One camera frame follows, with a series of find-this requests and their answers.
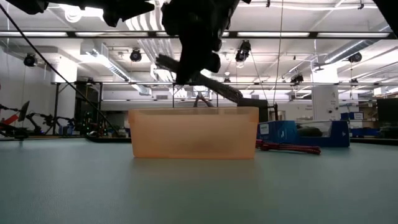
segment cable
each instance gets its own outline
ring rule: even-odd
[[[264,90],[264,86],[262,85],[262,80],[260,78],[259,70],[257,69],[256,61],[254,60],[253,52],[250,51],[250,53],[251,53],[251,57],[253,58],[254,68],[256,69],[257,77],[259,78],[262,92],[264,93],[264,96],[266,97],[266,100],[267,100],[267,103],[268,103],[268,106],[269,106],[269,102],[268,102],[268,99],[267,99],[267,94],[266,94],[266,91]]]
[[[278,76],[279,76],[279,63],[280,63],[280,48],[282,46],[282,28],[284,23],[284,0],[282,0],[282,12],[280,15],[280,36],[279,36],[279,52],[278,52],[278,64],[276,68],[276,79],[275,79],[275,91],[274,91],[274,104],[275,104],[275,96],[276,96],[276,85],[278,83]]]
[[[12,25],[18,30],[18,32],[21,34],[22,38],[32,47],[32,49],[37,53],[37,55],[59,76],[61,77],[72,89],[74,89],[84,100],[86,100],[90,106],[92,106],[102,117],[103,119],[109,124],[109,126],[114,129],[117,137],[120,137],[118,131],[113,127],[113,125],[109,122],[109,120],[105,117],[105,115],[90,101],[88,100],[87,97],[84,96],[84,94],[81,93],[76,87],[74,87],[65,77],[63,77],[57,69],[54,68],[52,64],[42,55],[42,53],[37,50],[37,48],[32,44],[32,42],[29,40],[29,38],[26,37],[24,32],[19,28],[19,26],[15,23],[15,21],[12,19],[12,17],[8,14],[8,12],[5,10],[5,8],[2,6],[0,3],[0,9],[2,12],[6,15],[6,17],[10,20]]]

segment laboratory room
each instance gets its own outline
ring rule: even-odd
[[[383,0],[0,0],[0,223],[398,223]]]

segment blue box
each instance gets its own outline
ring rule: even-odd
[[[349,128],[346,121],[330,121],[328,137],[301,137],[295,121],[260,123],[257,139],[279,144],[319,147],[349,147]]]
[[[344,121],[347,120],[363,120],[363,112],[350,112],[350,113],[342,113],[341,114],[341,119]]]
[[[352,137],[378,136],[380,130],[375,128],[352,128]]]

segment white pillar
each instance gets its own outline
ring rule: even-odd
[[[59,62],[53,64],[55,69],[68,80],[68,82],[75,82],[77,80],[77,64],[66,57],[61,57]],[[52,72],[53,82],[65,82],[59,75]],[[58,95],[58,111],[57,116],[62,116],[66,118],[75,117],[75,98],[76,91],[66,85],[60,85],[60,90],[62,90]],[[59,121],[61,125],[66,125],[67,122],[64,120]]]
[[[312,82],[338,83],[337,68],[334,65],[323,67],[312,73]],[[340,120],[339,93],[337,86],[314,86],[312,88],[313,118],[319,121]]]

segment table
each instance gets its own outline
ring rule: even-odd
[[[133,159],[130,144],[0,142],[1,223],[398,223],[398,147]]]

